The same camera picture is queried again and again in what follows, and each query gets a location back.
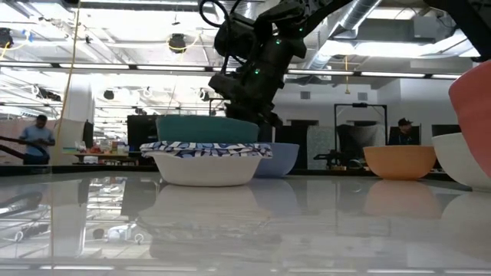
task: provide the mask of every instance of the ceiling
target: ceiling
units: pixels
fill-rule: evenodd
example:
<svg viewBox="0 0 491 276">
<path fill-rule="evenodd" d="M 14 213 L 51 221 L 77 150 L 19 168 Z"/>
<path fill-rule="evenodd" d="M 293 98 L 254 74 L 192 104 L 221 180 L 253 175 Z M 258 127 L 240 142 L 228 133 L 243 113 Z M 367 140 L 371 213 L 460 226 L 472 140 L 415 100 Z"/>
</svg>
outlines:
<svg viewBox="0 0 491 276">
<path fill-rule="evenodd" d="M 244 1 L 237 11 L 250 18 L 257 17 L 278 0 Z M 224 1 L 227 8 L 233 1 Z M 212 21 L 221 22 L 222 15 L 211 5 L 205 6 L 206 16 Z M 219 67 L 222 57 L 213 48 L 217 29 L 205 23 L 197 12 L 196 1 L 157 1 L 157 0 L 87 0 L 82 1 L 80 24 L 77 37 L 74 36 L 76 8 L 67 7 L 57 1 L 17 2 L 0 0 L 0 28 L 10 28 L 14 38 L 15 51 L 6 51 L 2 61 L 70 63 L 72 59 L 73 40 L 76 38 L 76 63 L 88 64 L 169 64 Z M 395 43 L 390 30 L 394 26 L 409 26 L 416 15 L 435 18 L 439 36 L 434 41 L 405 41 L 423 47 L 451 38 L 451 30 L 444 27 L 452 24 L 451 18 L 428 8 L 423 1 L 384 0 L 372 11 L 361 25 L 356 39 L 336 40 L 335 43 L 350 46 L 352 52 L 344 57 L 333 55 L 326 68 L 353 71 L 397 71 L 397 72 L 430 72 L 462 73 L 472 67 L 469 58 L 459 55 L 472 50 L 472 45 L 465 40 L 454 43 L 444 51 L 431 49 L 426 57 L 394 57 L 395 54 L 361 55 L 359 50 L 366 42 L 376 41 L 386 45 Z M 330 16 L 305 38 L 308 53 L 305 59 L 294 58 L 291 68 L 306 68 L 306 64 L 323 51 L 331 42 L 326 42 L 325 32 L 332 25 L 336 15 Z M 183 54 L 175 54 L 168 48 L 172 34 L 185 34 L 188 48 Z M 391 44 L 393 49 L 400 49 L 399 44 Z M 38 104 L 47 100 L 36 98 L 33 85 L 43 87 L 59 94 L 63 98 L 68 69 L 61 71 L 40 71 L 23 68 L 1 68 L 0 102 Z M 96 111 L 96 124 L 103 129 L 121 128 L 121 121 L 128 114 L 134 113 L 130 106 L 139 104 L 151 106 L 149 112 L 165 113 L 166 106 L 185 107 L 180 112 L 206 113 L 208 103 L 200 100 L 200 88 L 207 87 L 207 76 L 176 76 L 162 74 L 98 74 L 106 89 L 113 89 L 115 100 L 105 100 L 102 93 L 96 96 L 96 106 L 126 105 L 128 108 L 110 112 L 105 109 Z M 379 84 L 379 78 L 352 78 L 353 84 Z M 328 82 L 336 84 L 344 77 L 333 77 Z M 50 107 L 3 107 L 2 117 L 22 116 L 22 112 L 37 115 L 48 113 L 56 116 L 60 108 Z"/>
</svg>

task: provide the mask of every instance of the patterned napkin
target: patterned napkin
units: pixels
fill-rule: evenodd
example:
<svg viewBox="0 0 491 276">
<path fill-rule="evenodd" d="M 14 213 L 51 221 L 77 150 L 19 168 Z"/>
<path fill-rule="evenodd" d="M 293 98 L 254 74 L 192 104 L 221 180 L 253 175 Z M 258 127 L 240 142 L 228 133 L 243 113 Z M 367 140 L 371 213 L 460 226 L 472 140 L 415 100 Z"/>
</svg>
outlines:
<svg viewBox="0 0 491 276">
<path fill-rule="evenodd" d="M 155 142 L 140 146 L 142 156 L 154 151 L 163 151 L 175 157 L 190 158 L 199 156 L 262 156 L 272 158 L 271 147 L 265 143 L 188 143 Z"/>
</svg>

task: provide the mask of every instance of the robotic arm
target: robotic arm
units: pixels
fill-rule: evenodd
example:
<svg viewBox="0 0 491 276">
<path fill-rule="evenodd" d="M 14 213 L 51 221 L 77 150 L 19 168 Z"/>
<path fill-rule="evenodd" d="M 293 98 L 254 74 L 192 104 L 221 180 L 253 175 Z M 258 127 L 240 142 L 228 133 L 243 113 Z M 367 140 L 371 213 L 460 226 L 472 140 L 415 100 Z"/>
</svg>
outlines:
<svg viewBox="0 0 491 276">
<path fill-rule="evenodd" d="M 215 49 L 224 57 L 246 60 L 236 72 L 217 74 L 209 86 L 224 99 L 226 116 L 261 124 L 282 125 L 272 112 L 273 97 L 293 56 L 304 58 L 303 38 L 321 21 L 351 0 L 283 0 L 255 21 L 232 13 L 220 26 Z"/>
</svg>

